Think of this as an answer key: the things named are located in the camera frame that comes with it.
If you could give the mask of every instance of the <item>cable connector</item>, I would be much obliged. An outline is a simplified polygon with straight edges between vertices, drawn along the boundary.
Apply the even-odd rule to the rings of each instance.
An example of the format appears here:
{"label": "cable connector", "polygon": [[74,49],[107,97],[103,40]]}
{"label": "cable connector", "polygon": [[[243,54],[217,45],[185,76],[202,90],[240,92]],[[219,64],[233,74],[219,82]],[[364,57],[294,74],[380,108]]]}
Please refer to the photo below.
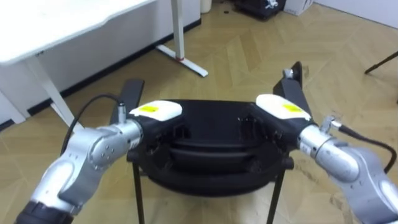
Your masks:
{"label": "cable connector", "polygon": [[330,115],[323,120],[322,125],[319,127],[319,130],[323,133],[329,133],[330,128],[339,130],[341,126],[342,124],[337,121],[337,118]]}
{"label": "cable connector", "polygon": [[126,105],[123,101],[118,104],[118,120],[119,124],[126,122]]}

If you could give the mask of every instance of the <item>herringbone parquet floor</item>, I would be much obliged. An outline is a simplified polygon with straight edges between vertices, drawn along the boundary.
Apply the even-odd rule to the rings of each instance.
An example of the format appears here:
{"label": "herringbone parquet floor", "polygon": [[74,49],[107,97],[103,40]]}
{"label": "herringbone parquet floor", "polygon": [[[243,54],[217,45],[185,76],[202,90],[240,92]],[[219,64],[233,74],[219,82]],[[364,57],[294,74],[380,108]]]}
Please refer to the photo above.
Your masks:
{"label": "herringbone parquet floor", "polygon": [[[129,78],[146,81],[141,103],[159,98],[252,101],[270,93],[282,69],[300,60],[316,121],[335,114],[359,132],[397,147],[397,60],[372,75],[363,72],[398,49],[398,30],[317,4],[299,17],[281,12],[264,22],[215,2],[202,25],[185,37],[187,57],[206,68],[208,77],[152,51],[68,97],[67,103],[76,112],[98,93],[118,94]],[[99,101],[81,122],[106,124],[112,107],[112,102]],[[49,108],[0,133],[1,223],[12,223],[28,201],[58,156],[66,129]],[[383,162],[388,160],[388,153],[371,148]],[[293,157],[295,169],[286,173],[275,223],[357,223],[325,172],[299,152]],[[389,176],[398,184],[397,166]],[[270,184],[238,197],[196,198],[142,181],[146,220],[153,224],[265,223],[273,188]],[[131,166],[125,158],[106,173],[75,223],[137,223]]]}

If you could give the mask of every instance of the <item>metal leg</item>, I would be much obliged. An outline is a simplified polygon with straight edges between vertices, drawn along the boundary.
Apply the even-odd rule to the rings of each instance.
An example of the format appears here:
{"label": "metal leg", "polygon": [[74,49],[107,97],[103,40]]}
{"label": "metal leg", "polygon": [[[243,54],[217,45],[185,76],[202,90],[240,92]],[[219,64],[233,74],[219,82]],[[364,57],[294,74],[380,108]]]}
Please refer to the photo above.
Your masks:
{"label": "metal leg", "polygon": [[377,69],[377,68],[380,67],[381,65],[385,64],[386,62],[391,61],[393,58],[396,58],[396,57],[398,57],[398,52],[393,53],[392,55],[388,56],[386,59],[382,60],[381,62],[379,62],[379,63],[373,65],[373,66],[370,67],[370,68],[368,68],[368,69],[365,71],[365,74],[368,74],[369,72],[371,72],[371,71]]}
{"label": "metal leg", "polygon": [[[70,111],[68,105],[63,100],[60,92],[55,87],[54,83],[51,81],[49,75],[44,70],[43,66],[39,62],[37,56],[30,57],[26,59],[26,64],[29,70],[34,74],[36,80],[42,85],[43,89],[49,94],[50,98],[53,101],[51,107],[55,110],[55,112],[63,119],[63,121],[70,126],[72,123],[74,116]],[[84,127],[77,123],[74,131],[78,129],[83,129]]]}
{"label": "metal leg", "polygon": [[282,183],[284,181],[285,171],[281,172],[275,181],[274,192],[272,193],[271,204],[269,205],[267,224],[272,224],[275,217],[276,207],[278,206],[278,200],[280,190],[282,190]]}
{"label": "metal leg", "polygon": [[22,123],[25,121],[25,116],[19,112],[19,110],[8,100],[8,98],[2,93],[0,90],[0,105],[2,110],[4,110],[12,121],[16,124]]}
{"label": "metal leg", "polygon": [[175,52],[164,45],[158,45],[157,49],[174,58],[176,61],[182,63],[183,65],[187,66],[194,72],[197,72],[199,75],[203,77],[207,76],[208,72],[205,69],[185,58],[182,23],[182,0],[172,0],[172,11]]}
{"label": "metal leg", "polygon": [[139,166],[135,163],[132,164],[132,173],[134,175],[134,186],[136,189],[138,223],[145,224],[144,206],[142,205],[141,177],[139,175]]}

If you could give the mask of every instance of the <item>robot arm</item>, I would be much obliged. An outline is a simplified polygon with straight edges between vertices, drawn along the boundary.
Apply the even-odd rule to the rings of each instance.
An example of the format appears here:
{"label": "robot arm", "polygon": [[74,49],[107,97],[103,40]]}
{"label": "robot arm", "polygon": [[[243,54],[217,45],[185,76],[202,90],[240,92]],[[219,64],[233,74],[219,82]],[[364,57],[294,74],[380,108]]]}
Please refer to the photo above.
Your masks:
{"label": "robot arm", "polygon": [[67,224],[93,196],[106,169],[140,142],[179,122],[182,108],[154,101],[130,112],[119,123],[77,131],[65,152],[45,171],[17,224]]}
{"label": "robot arm", "polygon": [[398,190],[377,155],[328,134],[330,126],[339,129],[342,124],[328,118],[319,128],[307,112],[277,95],[260,95],[256,104],[252,114],[264,124],[269,138],[282,149],[299,148],[313,158],[343,191],[361,222],[398,220]]}

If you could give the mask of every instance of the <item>white wall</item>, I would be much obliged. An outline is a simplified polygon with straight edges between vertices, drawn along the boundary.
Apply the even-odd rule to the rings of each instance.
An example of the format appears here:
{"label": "white wall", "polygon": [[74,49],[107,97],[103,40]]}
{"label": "white wall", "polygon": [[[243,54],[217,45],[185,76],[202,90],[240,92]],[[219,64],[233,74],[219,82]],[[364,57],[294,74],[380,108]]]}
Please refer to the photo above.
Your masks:
{"label": "white wall", "polygon": [[315,2],[398,28],[398,0],[315,0]]}
{"label": "white wall", "polygon": [[[197,21],[200,0],[182,2],[184,25]],[[62,91],[171,33],[170,0],[158,0],[47,50],[40,60]],[[0,90],[26,116],[48,98],[22,62],[0,67]]]}

